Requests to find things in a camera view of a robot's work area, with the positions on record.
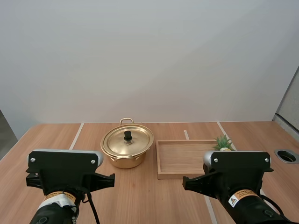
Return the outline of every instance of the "wooden tabletop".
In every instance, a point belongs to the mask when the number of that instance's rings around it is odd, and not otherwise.
[[[143,124],[156,140],[213,139],[223,135],[217,123]],[[221,123],[237,150],[269,152],[275,170],[263,178],[265,194],[274,200],[292,221],[299,221],[299,164],[285,164],[275,149],[299,153],[299,143],[275,122]],[[44,199],[43,191],[26,187],[27,155],[37,148],[100,150],[102,137],[118,124],[42,124],[31,128],[0,161],[0,223],[29,223]],[[220,203],[185,191],[182,180],[158,180],[156,146],[145,161],[132,169],[118,169],[107,158],[98,173],[115,173],[115,187],[92,193],[101,224],[233,224]],[[93,224],[89,204],[80,205],[78,224]]]

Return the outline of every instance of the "golden pot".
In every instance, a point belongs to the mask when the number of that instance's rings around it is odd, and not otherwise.
[[[123,125],[124,120],[130,120],[132,123]],[[119,127],[103,137],[101,149],[110,157],[112,165],[128,169],[144,161],[145,153],[153,142],[154,135],[147,127],[134,124],[131,118],[123,118]]]

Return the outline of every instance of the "lid knob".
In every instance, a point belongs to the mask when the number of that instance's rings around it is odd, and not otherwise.
[[[125,137],[123,138],[126,141],[132,140],[132,133],[130,131],[125,131]]]

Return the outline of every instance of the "yellow label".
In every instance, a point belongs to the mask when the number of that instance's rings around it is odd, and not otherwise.
[[[252,190],[239,190],[235,192],[234,195],[239,200],[247,196],[257,196],[257,194],[254,193]]]
[[[234,208],[235,205],[244,197],[247,196],[257,196],[252,190],[239,190],[235,192],[228,200],[228,203]]]
[[[48,195],[46,196],[45,200],[47,200],[47,199],[49,199],[49,198],[52,198],[52,197],[54,197],[54,196],[60,195],[60,194],[62,194],[62,191],[55,191],[55,192],[52,192],[51,194],[48,194]],[[74,195],[71,195],[70,193],[67,193],[67,192],[64,192],[64,194],[65,194],[69,199],[71,199],[71,200],[75,203],[76,198],[75,198]]]

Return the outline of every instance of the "black cable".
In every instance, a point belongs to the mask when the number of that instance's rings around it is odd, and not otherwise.
[[[88,198],[88,201],[90,203],[90,207],[92,208],[93,210],[93,214],[94,214],[94,218],[95,218],[95,222],[97,224],[100,224],[100,220],[99,220],[99,217],[98,217],[98,213],[94,207],[94,204],[93,204],[93,200],[92,200],[92,194],[90,192],[86,193],[87,194],[87,198]]]
[[[261,199],[269,202],[270,204],[272,204],[274,206],[274,208],[277,209],[277,211],[280,213],[280,216],[287,222],[290,222],[292,224],[299,224],[299,223],[294,223],[291,220],[289,220],[287,217],[285,217],[283,211],[281,210],[281,208],[278,206],[278,204],[276,204],[274,201],[272,201],[270,198],[266,197],[265,195],[260,195]]]
[[[99,220],[99,217],[98,217],[98,213],[97,213],[97,211],[96,211],[96,209],[95,209],[95,207],[94,207],[94,204],[93,204],[93,200],[92,200],[92,194],[91,194],[91,192],[90,192],[87,188],[84,188],[84,187],[74,186],[74,185],[68,185],[68,186],[66,186],[66,187],[64,188],[64,190],[63,190],[62,193],[64,193],[64,191],[65,191],[67,188],[69,188],[69,189],[72,189],[72,188],[73,188],[73,189],[76,189],[76,190],[80,190],[80,191],[82,191],[83,193],[85,193],[85,194],[87,195],[88,200],[85,201],[85,202],[82,200],[82,202],[83,202],[83,203],[89,202],[90,207],[92,208],[92,211],[93,211],[93,215],[94,215],[96,224],[100,224],[100,220]]]

